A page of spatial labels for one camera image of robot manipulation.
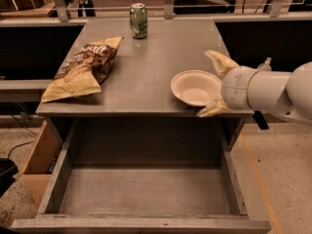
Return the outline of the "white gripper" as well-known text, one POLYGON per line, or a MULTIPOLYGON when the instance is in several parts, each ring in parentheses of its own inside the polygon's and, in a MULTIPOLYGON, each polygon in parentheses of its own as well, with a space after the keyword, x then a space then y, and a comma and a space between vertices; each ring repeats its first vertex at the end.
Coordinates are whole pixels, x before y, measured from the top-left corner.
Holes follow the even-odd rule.
POLYGON ((248 89, 257 69, 239 64, 232 58, 213 50, 205 51, 205 56, 212 62, 218 75, 225 75, 222 80, 221 97, 211 100, 196 116, 212 117, 224 113, 228 107, 234 110, 250 109, 248 103, 248 89))

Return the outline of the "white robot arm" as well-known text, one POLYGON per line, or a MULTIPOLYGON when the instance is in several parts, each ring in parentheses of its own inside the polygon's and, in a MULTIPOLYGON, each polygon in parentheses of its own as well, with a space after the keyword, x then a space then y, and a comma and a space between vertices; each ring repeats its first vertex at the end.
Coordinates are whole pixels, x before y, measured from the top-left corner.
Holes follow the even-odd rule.
POLYGON ((218 96, 197 113, 198 117, 247 110, 286 122, 312 124, 311 61, 293 72, 284 72, 271 69, 271 58, 251 68, 216 51, 207 50, 205 55, 223 79, 218 96))

